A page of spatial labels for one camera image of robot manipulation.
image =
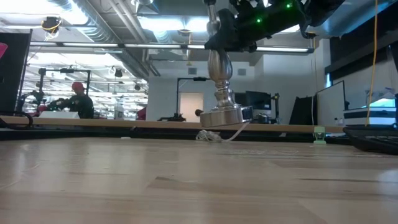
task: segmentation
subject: fluorescent light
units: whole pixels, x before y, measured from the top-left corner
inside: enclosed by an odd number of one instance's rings
[[[122,67],[123,63],[117,59],[115,59],[110,54],[98,55],[98,54],[62,54],[69,61],[72,61],[71,65],[75,63],[84,67],[85,65],[92,66],[104,66],[104,67],[112,67],[118,66]]]
[[[143,48],[143,49],[181,49],[178,44],[125,44],[127,48]]]
[[[54,42],[31,42],[31,47],[47,47],[47,46],[57,46]]]
[[[97,43],[63,43],[66,47],[118,47],[118,44],[97,44]]]
[[[258,47],[258,52],[308,52],[306,48],[290,48],[290,47]]]
[[[188,24],[185,26],[185,29],[190,30],[192,32],[206,32],[208,22],[209,22],[208,17],[194,18],[189,20]]]
[[[138,17],[138,19],[143,29],[153,32],[184,29],[184,25],[180,19],[154,19],[148,17]]]
[[[204,45],[188,45],[188,49],[204,49]]]
[[[28,26],[28,25],[5,25],[1,26],[1,28],[6,29],[39,29],[41,26]]]
[[[40,80],[24,80],[24,82],[39,82]],[[73,82],[82,82],[86,83],[86,80],[43,80],[43,82],[48,83],[48,82],[57,82],[57,83],[73,83]],[[102,84],[124,84],[124,82],[120,81],[90,81],[90,83],[102,83]]]
[[[121,51],[121,50],[95,50],[94,53],[96,53],[96,54],[122,54],[123,51]]]

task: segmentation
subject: desk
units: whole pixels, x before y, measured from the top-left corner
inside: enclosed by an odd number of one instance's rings
[[[27,118],[0,116],[10,124],[27,124]],[[34,118],[36,125],[56,126],[90,126],[90,127],[113,127],[113,128],[170,128],[170,129],[206,129],[206,130],[238,130],[242,124],[222,126],[216,128],[203,128],[200,123],[188,122],[161,122],[161,121],[121,121],[107,119],[52,119]],[[325,127],[328,133],[342,133],[342,127]],[[306,125],[274,125],[274,124],[249,124],[245,131],[278,131],[295,133],[313,133],[314,126]]]
[[[396,223],[398,160],[351,146],[0,143],[0,223]]]

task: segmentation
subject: light wood surface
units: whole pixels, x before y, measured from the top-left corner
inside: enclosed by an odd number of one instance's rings
[[[0,142],[0,223],[397,223],[398,160],[351,146]]]
[[[10,124],[27,124],[27,118],[0,116],[5,122]],[[120,127],[120,128],[175,128],[175,129],[203,129],[200,123],[189,122],[161,122],[161,121],[121,121],[108,119],[54,119],[54,118],[34,118],[37,125],[57,125],[57,126],[92,126],[92,127]],[[206,130],[238,130],[242,124],[222,126],[216,128],[205,128]],[[325,127],[328,133],[342,133],[343,128],[339,126]],[[314,126],[311,125],[274,125],[274,124],[249,124],[246,131],[280,131],[295,133],[313,133]]]

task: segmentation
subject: person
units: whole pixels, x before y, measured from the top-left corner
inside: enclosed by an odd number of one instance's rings
[[[81,119],[93,119],[93,101],[85,94],[85,88],[83,84],[81,82],[74,82],[72,84],[72,90],[76,93],[76,95],[69,99],[70,102],[67,107],[70,108],[71,112],[78,112]]]

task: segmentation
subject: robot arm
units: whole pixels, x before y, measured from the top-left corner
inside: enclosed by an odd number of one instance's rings
[[[252,120],[251,107],[242,107],[234,101],[234,92],[229,88],[232,77],[232,63],[228,51],[249,51],[257,49],[256,41],[270,39],[272,35],[299,24],[305,38],[308,26],[322,24],[344,0],[270,0],[272,6],[265,7],[262,0],[256,0],[253,7],[249,0],[229,0],[238,11],[235,17],[228,9],[218,12],[216,0],[204,0],[208,6],[210,21],[207,30],[210,35],[205,48],[210,50],[208,72],[215,82],[217,106],[209,112],[200,113],[203,127],[246,123]]]
[[[253,7],[250,0],[229,0],[237,10],[235,15],[228,9],[218,12],[221,26],[205,44],[206,49],[225,49],[225,51],[256,50],[256,41],[272,38],[272,35],[300,25],[304,38],[313,38],[306,33],[308,26],[322,25],[344,0],[269,0],[271,6],[265,7],[262,0],[255,0]],[[215,0],[204,0],[208,7],[214,6]]]
[[[70,107],[72,102],[69,99],[59,98],[47,106],[47,111],[58,111]]]

